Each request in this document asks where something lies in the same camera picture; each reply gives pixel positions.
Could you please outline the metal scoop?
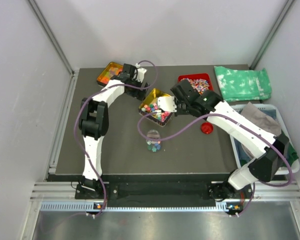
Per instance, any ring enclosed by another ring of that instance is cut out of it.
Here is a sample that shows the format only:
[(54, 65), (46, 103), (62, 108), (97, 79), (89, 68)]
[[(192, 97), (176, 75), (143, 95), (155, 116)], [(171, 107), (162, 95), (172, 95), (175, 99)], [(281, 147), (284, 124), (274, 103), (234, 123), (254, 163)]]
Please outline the metal scoop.
[(155, 116), (155, 115), (159, 115), (160, 116), (162, 114), (162, 110), (161, 109), (155, 109), (155, 110), (151, 111), (150, 114), (152, 116)]

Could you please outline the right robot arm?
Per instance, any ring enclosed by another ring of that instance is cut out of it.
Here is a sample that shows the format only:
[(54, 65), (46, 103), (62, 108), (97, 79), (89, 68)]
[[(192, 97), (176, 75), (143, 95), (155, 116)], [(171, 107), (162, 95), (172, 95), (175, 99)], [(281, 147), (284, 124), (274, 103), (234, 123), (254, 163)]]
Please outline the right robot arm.
[(174, 95), (173, 112), (203, 117), (243, 144), (252, 154), (252, 160), (236, 169), (223, 185), (227, 197), (235, 198), (245, 186), (255, 182), (269, 185), (278, 169), (288, 165), (286, 155), (290, 140), (283, 133), (275, 135), (263, 130), (235, 111), (216, 92), (206, 90), (199, 94), (186, 80), (178, 82), (170, 90)]

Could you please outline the clear glass jar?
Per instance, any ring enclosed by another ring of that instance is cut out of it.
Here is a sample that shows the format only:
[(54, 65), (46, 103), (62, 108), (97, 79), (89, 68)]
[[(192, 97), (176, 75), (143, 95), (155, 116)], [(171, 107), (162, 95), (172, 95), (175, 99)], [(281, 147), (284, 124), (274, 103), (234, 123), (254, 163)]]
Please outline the clear glass jar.
[(147, 149), (153, 153), (160, 151), (162, 148), (162, 142), (158, 141), (161, 138), (160, 133), (155, 129), (151, 129), (147, 132), (146, 136), (151, 139), (146, 140)]

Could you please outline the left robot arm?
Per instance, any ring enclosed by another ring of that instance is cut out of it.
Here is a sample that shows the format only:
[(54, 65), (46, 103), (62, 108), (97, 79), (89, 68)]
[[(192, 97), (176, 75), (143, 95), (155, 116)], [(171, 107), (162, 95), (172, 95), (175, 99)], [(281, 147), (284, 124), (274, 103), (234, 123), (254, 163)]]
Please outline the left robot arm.
[(143, 85), (147, 70), (140, 66), (124, 64), (104, 88), (81, 102), (77, 125), (84, 141), (85, 163), (79, 184), (92, 198), (99, 198), (104, 191), (101, 183), (101, 154), (104, 136), (109, 129), (109, 107), (122, 94), (140, 101), (145, 99), (149, 84)]

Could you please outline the speckled tin pastel star candies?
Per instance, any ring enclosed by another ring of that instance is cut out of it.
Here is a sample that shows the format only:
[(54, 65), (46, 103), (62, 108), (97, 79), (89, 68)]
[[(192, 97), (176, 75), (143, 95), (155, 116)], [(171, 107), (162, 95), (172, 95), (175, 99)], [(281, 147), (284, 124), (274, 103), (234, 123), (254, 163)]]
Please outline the speckled tin pastel star candies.
[[(145, 116), (153, 110), (158, 110), (157, 100), (159, 97), (168, 97), (168, 93), (165, 93), (158, 88), (152, 89), (149, 94), (145, 97), (143, 102), (138, 107), (140, 115)], [(171, 112), (163, 111), (161, 115), (148, 115), (146, 118), (155, 124), (164, 127), (169, 120), (172, 119), (173, 114)]]

